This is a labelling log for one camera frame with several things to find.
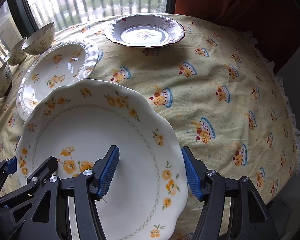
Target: plate rim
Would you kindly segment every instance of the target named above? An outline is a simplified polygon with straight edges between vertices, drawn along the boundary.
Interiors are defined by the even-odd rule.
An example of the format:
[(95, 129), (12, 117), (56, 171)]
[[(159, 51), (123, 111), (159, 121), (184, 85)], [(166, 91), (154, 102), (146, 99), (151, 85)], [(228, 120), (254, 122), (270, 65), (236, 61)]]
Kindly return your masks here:
[[(130, 89), (130, 88), (127, 88), (127, 87), (124, 87), (122, 85), (119, 85), (119, 84), (115, 84), (115, 83), (112, 83), (112, 82), (109, 82), (109, 81), (103, 81), (103, 80), (95, 80), (95, 79), (81, 79), (77, 82), (75, 82), (74, 84), (71, 84), (71, 85), (67, 85), (67, 86), (60, 86), (60, 87), (57, 87), (55, 88), (50, 94), (49, 96), (45, 97), (42, 101), (40, 101), (38, 103), (38, 105), (35, 107), (35, 109), (32, 111), (32, 113), (29, 115), (29, 117), (26, 119), (24, 125), (23, 125), (23, 128), (22, 128), (22, 134), (26, 134), (27, 132), (27, 126), (28, 124), (31, 123), (32, 119), (35, 117), (35, 116), (41, 116), (41, 110), (45, 107), (45, 103), (47, 103), (49, 101), (49, 98), (51, 96), (55, 96), (56, 93), (58, 93), (59, 91), (61, 90), (66, 90), (68, 87), (72, 87), (72, 86), (78, 86), (80, 84), (85, 84), (86, 82), (89, 83), (89, 85), (91, 86), (98, 86), (99, 84), (108, 84), (109, 86), (112, 86), (112, 87), (121, 87), (120, 89), (123, 89), (123, 90), (129, 90), (131, 91), (133, 94), (135, 94), (135, 96), (140, 100), (140, 104), (144, 105), (144, 110), (147, 112), (147, 114), (149, 115), (152, 115), (155, 119), (157, 119), (158, 121), (160, 121), (160, 123), (164, 123), (164, 126), (166, 127), (166, 130), (170, 130), (171, 133), (174, 134), (174, 137), (173, 139), (171, 139), (171, 147), (173, 149), (173, 152), (175, 154), (175, 156), (178, 156), (179, 154), (179, 158), (181, 159), (181, 163), (183, 165), (181, 165), (181, 169), (184, 169), (184, 175), (185, 175), (185, 182), (184, 184), (186, 185), (185, 187), (185, 190), (183, 190), (183, 193), (182, 193), (182, 196), (180, 198), (180, 202), (181, 202), (181, 205), (179, 205), (176, 209), (175, 209), (175, 213), (173, 214), (173, 216), (170, 214), (169, 218), (170, 218), (170, 221), (172, 222), (171, 223), (171, 231), (169, 231), (169, 233), (167, 234), (167, 238), (166, 240), (168, 240), (173, 232), (174, 232), (174, 229), (176, 227), (176, 223), (177, 223), (177, 219), (178, 217), (180, 216), (180, 214), (182, 213), (182, 211), (184, 210), (185, 206), (186, 206), (186, 203), (187, 203), (187, 199), (188, 199), (188, 183), (187, 183), (187, 179), (186, 179), (186, 169), (185, 169), (185, 165), (184, 165), (184, 162), (183, 162), (183, 157), (182, 157), (182, 153), (181, 153), (181, 148), (180, 148), (180, 144), (179, 144), (179, 141), (177, 139), (177, 136), (175, 134), (175, 131), (174, 129), (172, 128), (172, 126), (170, 125), (170, 123), (165, 119), (163, 118), (161, 115), (159, 115), (157, 112), (155, 112), (152, 107), (149, 105), (149, 103), (147, 102), (147, 100), (143, 97), (143, 95), (141, 95), (139, 92), (133, 90), (133, 89)], [(17, 146), (17, 150), (16, 150), (16, 155), (17, 155), (17, 158), (18, 156), (21, 155), (21, 148), (23, 146), (23, 144), (25, 143), (25, 136), (22, 136), (21, 135), (21, 138), (20, 138), (20, 141), (18, 143), (18, 146)], [(18, 177), (18, 181), (19, 181), (19, 184), (20, 185), (23, 185), (21, 182), (20, 182), (20, 179), (19, 179), (19, 174), (20, 172), (20, 168), (19, 166), (17, 166), (17, 177)]]
[[(176, 41), (172, 41), (172, 42), (165, 42), (162, 45), (150, 45), (150, 46), (139, 46), (139, 45), (129, 45), (129, 43), (125, 43), (125, 42), (117, 42), (114, 41), (114, 37), (113, 35), (111, 35), (111, 33), (109, 32), (110, 30), (110, 26), (114, 26), (115, 24), (117, 24), (118, 22), (120, 22), (123, 18), (131, 18), (131, 17), (138, 17), (138, 16), (155, 16), (155, 17), (159, 17), (162, 19), (169, 19), (172, 20), (175, 24), (179, 25), (182, 28), (181, 34), (182, 37), (178, 38), (178, 40)], [(164, 16), (162, 14), (157, 14), (157, 13), (138, 13), (138, 14), (128, 14), (128, 15), (124, 15), (122, 17), (119, 17), (117, 19), (112, 20), (111, 22), (109, 22), (109, 24), (105, 27), (104, 31), (103, 31), (104, 36), (106, 37), (107, 40), (111, 41), (112, 43), (115, 44), (119, 44), (122, 46), (126, 46), (126, 47), (131, 47), (131, 48), (160, 48), (160, 47), (165, 47), (165, 46), (169, 46), (175, 43), (178, 43), (179, 41), (181, 41), (185, 36), (186, 36), (186, 30), (184, 29), (184, 27), (176, 20)]]
[[(19, 117), (23, 121), (26, 121), (26, 119), (31, 114), (31, 113), (30, 114), (28, 113), (29, 111), (31, 111), (31, 109), (26, 107), (24, 104), (23, 92), (25, 89), (26, 81), (28, 80), (28, 78), (31, 75), (34, 68), (44, 57), (46, 57), (48, 54), (50, 54), (54, 50), (57, 50), (60, 47), (71, 45), (71, 44), (74, 44), (74, 45), (77, 44), (80, 46), (79, 43), (84, 44), (86, 46), (87, 49), (85, 49), (85, 47), (81, 46), (85, 50), (86, 56), (85, 56), (84, 63), (82, 64), (82, 66), (80, 68), (80, 70), (81, 70), (80, 74), (78, 74), (77, 77), (74, 78), (74, 82), (72, 84), (76, 83), (77, 81), (79, 81), (81, 79), (88, 78), (91, 75), (91, 73), (93, 72), (94, 68), (96, 67), (96, 65), (98, 63), (98, 57), (99, 57), (99, 47), (95, 41), (93, 41), (89, 38), (69, 39), (67, 41), (61, 41), (61, 42), (57, 43), (56, 45), (52, 46), (51, 48), (49, 48), (48, 50), (46, 50), (44, 53), (42, 53), (37, 59), (35, 59), (32, 62), (31, 66), (26, 71), (26, 74), (23, 76), (20, 86), (18, 88), (17, 99), (16, 99), (16, 108), (17, 108), (17, 113), (18, 113)], [(95, 61), (95, 64), (93, 66), (88, 64), (89, 62), (93, 62), (93, 61)], [(88, 73), (88, 75), (86, 77), (81, 77), (82, 70), (84, 70), (88, 67), (91, 67), (92, 70)]]

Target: floral plate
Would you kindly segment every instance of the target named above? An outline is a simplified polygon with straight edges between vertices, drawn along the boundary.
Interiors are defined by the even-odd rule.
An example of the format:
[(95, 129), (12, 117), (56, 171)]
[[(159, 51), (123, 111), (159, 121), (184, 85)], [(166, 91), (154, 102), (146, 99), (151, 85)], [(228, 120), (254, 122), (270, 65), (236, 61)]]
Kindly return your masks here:
[[(187, 201), (185, 165), (171, 125), (134, 90), (92, 79), (53, 90), (23, 126), (19, 182), (25, 185), (50, 155), (61, 179), (77, 176), (111, 145), (119, 147), (119, 164), (96, 202), (106, 238), (169, 239)], [(79, 239), (73, 205), (69, 212), (72, 238)]]
[(106, 38), (129, 47), (162, 47), (180, 41), (185, 30), (180, 23), (158, 14), (126, 15), (105, 28)]
[(60, 42), (48, 49), (26, 72), (19, 87), (17, 111), (25, 121), (35, 106), (56, 87), (87, 78), (99, 55), (97, 44), (89, 39)]

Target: tablecloth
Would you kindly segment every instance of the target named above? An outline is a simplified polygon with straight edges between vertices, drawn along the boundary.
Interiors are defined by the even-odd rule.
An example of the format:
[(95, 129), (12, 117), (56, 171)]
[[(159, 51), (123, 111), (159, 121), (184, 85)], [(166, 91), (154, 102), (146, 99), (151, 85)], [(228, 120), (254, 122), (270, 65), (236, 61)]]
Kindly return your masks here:
[[(265, 203), (287, 183), (297, 164), (298, 146), (282, 93), (255, 47), (236, 30), (182, 15), (186, 36), (162, 48), (130, 48), (103, 35), (108, 22), (79, 24), (56, 34), (54, 44), (87, 37), (97, 42), (99, 59), (90, 75), (141, 93), (167, 119), (181, 147), (224, 177), (251, 178)], [(23, 121), (16, 111), (20, 82), (36, 57), (12, 66), (12, 90), (0, 99), (0, 160), (11, 158)], [(9, 177), (2, 194), (18, 188)], [(202, 203), (189, 191), (171, 239), (191, 238)], [(225, 233), (230, 200), (220, 233)]]

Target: brown curtain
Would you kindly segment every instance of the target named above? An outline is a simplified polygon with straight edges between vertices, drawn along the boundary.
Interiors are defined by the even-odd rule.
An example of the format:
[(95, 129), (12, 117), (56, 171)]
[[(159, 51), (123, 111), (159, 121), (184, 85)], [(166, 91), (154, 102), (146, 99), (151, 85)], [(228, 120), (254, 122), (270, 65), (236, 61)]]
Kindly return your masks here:
[(175, 13), (252, 30), (275, 73), (300, 45), (300, 11), (292, 0), (176, 0)]

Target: oval plate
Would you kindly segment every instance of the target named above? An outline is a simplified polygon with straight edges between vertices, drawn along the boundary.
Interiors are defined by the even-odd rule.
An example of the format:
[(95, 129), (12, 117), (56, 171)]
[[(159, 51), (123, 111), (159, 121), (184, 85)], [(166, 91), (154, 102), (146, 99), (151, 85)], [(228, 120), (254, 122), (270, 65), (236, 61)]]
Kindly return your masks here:
[[(20, 185), (50, 155), (64, 179), (92, 167), (111, 145), (120, 160), (108, 194), (96, 202), (106, 238), (169, 239), (188, 195), (180, 146), (168, 121), (126, 87), (83, 79), (42, 100), (18, 143)], [(74, 207), (69, 211), (72, 238), (79, 239)]]
[(128, 47), (162, 47), (180, 41), (185, 30), (180, 23), (158, 14), (126, 15), (105, 28), (106, 38)]
[(20, 118), (25, 121), (55, 88), (87, 78), (96, 66), (98, 55), (97, 44), (89, 39), (60, 42), (40, 55), (19, 87), (16, 104)]

